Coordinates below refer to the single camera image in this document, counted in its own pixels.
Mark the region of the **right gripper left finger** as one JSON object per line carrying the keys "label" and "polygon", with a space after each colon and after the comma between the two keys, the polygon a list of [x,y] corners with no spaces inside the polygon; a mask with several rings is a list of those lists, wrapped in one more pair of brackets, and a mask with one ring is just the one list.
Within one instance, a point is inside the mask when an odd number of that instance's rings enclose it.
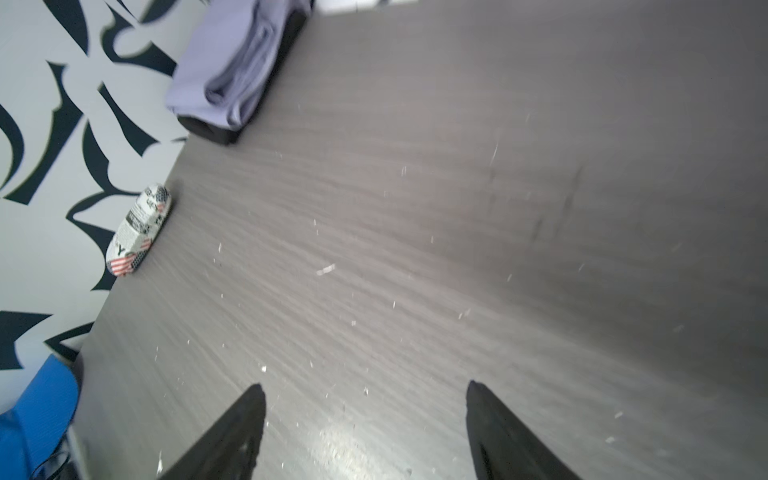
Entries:
{"label": "right gripper left finger", "polygon": [[160,479],[248,480],[257,466],[266,395],[253,384]]}

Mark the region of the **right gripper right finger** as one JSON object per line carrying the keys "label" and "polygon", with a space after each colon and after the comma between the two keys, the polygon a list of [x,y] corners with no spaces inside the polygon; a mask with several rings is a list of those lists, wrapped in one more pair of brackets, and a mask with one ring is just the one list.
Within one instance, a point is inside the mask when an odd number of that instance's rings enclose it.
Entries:
{"label": "right gripper right finger", "polygon": [[468,441],[479,479],[579,480],[485,384],[469,382],[466,407]]}

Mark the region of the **blue cloth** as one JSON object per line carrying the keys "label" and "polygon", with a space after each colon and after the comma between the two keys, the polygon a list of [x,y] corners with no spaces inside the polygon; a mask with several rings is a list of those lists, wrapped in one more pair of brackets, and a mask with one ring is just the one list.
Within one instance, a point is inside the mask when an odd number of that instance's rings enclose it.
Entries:
{"label": "blue cloth", "polygon": [[71,368],[49,356],[17,402],[1,414],[1,477],[36,479],[72,421],[79,386]]}

